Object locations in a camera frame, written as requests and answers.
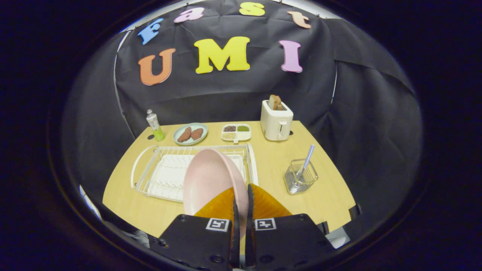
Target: table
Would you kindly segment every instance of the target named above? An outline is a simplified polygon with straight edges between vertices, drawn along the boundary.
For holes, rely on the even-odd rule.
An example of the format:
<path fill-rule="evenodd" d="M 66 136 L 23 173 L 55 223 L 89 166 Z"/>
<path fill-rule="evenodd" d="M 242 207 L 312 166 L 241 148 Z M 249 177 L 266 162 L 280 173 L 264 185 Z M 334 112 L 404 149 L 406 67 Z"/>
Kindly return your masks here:
<path fill-rule="evenodd" d="M 349 209 L 355 201 L 348 186 L 325 151 L 300 121 L 293 121 L 293 135 L 286 141 L 268 141 L 257 122 L 245 123 L 251 126 L 251 143 L 258 172 L 259 186 L 275 197 L 292 214 L 305 213 L 316 223 L 327 221 L 330 231 L 350 222 Z M 228 122 L 205 123 L 208 127 L 206 138 L 195 146 L 233 145 L 221 139 L 221 129 Z M 103 204 L 116 215 L 144 232 L 159 237 L 179 214 L 184 213 L 182 203 L 155 197 L 146 197 L 131 187 L 133 164 L 141 152 L 150 146 L 177 146 L 173 133 L 183 124 L 162 126 L 166 138 L 158 142 L 148 139 L 150 127 L 134 141 L 117 163 L 104 191 Z M 290 195 L 284 184 L 284 174 L 290 161 L 306 157 L 311 144 L 315 150 L 311 162 L 319 179 L 305 192 Z M 155 148 L 148 149 L 138 160 L 134 181 L 139 180 Z"/>

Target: plastic bottle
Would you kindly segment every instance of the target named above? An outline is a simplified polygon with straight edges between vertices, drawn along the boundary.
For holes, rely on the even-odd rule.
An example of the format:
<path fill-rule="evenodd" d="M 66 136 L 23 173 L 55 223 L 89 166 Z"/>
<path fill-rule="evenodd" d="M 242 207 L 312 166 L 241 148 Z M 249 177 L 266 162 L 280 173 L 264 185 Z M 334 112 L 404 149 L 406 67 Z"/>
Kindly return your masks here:
<path fill-rule="evenodd" d="M 152 128 L 152 132 L 154 133 L 154 137 L 157 141 L 163 141 L 166 137 L 159 126 L 159 122 L 157 121 L 157 115 L 152 113 L 151 109 L 147 110 L 147 122 Z"/>

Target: lentils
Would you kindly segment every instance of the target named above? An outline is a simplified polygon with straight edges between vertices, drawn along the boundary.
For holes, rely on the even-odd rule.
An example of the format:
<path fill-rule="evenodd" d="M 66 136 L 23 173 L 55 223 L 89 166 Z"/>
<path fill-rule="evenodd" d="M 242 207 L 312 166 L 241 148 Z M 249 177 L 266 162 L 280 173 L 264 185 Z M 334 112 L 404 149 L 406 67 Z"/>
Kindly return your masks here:
<path fill-rule="evenodd" d="M 249 128 L 247 126 L 238 126 L 238 132 L 248 132 Z"/>

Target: white toaster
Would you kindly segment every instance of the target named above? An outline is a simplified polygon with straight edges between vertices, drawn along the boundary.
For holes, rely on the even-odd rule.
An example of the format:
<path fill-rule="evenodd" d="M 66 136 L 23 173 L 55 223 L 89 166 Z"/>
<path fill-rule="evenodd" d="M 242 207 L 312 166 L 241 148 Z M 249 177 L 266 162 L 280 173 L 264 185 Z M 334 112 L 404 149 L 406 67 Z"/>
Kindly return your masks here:
<path fill-rule="evenodd" d="M 261 102 L 261 130 L 267 140 L 283 141 L 290 135 L 293 112 L 281 102 L 282 110 L 269 108 L 268 100 Z"/>

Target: yellow letter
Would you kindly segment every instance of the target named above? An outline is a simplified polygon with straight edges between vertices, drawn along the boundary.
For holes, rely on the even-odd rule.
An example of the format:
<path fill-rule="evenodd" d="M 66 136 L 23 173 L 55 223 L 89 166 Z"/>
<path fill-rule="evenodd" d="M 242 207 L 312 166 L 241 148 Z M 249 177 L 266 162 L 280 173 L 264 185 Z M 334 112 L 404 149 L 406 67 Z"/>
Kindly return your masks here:
<path fill-rule="evenodd" d="M 222 70 L 229 58 L 228 70 L 249 70 L 246 60 L 246 44 L 249 42 L 247 37 L 232 37 L 221 49 L 213 39 L 200 40 L 194 43 L 199 48 L 199 67 L 196 73 L 208 73 L 213 71 L 213 66 L 209 65 L 209 59 L 216 66 L 217 70 Z"/>
<path fill-rule="evenodd" d="M 240 8 L 242 15 L 263 16 L 265 14 L 265 7 L 260 3 L 244 2 L 240 7 L 242 7 Z"/>
<path fill-rule="evenodd" d="M 152 74 L 152 60 L 155 58 L 155 55 L 148 55 L 139 60 L 138 63 L 141 66 L 141 82 L 144 83 L 144 85 L 152 86 L 166 80 L 169 75 L 171 75 L 171 58 L 175 51 L 176 49 L 171 48 L 159 53 L 159 56 L 162 57 L 162 72 L 158 75 Z"/>

